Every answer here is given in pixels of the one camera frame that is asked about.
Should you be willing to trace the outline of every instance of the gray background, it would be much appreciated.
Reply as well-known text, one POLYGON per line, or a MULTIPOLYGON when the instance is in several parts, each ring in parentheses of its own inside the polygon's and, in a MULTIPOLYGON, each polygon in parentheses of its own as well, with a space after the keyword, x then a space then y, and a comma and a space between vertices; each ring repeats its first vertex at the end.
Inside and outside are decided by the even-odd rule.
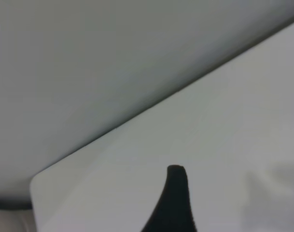
POLYGON ((0 199, 293 17, 293 0, 0 0, 0 199))

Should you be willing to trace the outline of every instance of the white wall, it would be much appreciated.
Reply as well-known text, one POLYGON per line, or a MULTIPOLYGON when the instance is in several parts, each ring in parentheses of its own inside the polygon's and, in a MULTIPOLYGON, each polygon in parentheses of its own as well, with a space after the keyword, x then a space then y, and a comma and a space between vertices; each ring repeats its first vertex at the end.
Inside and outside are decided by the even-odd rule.
POLYGON ((294 0, 0 0, 0 198, 294 16, 294 0))
POLYGON ((40 232, 137 232, 170 164, 200 232, 294 232, 294 25, 32 181, 40 232))

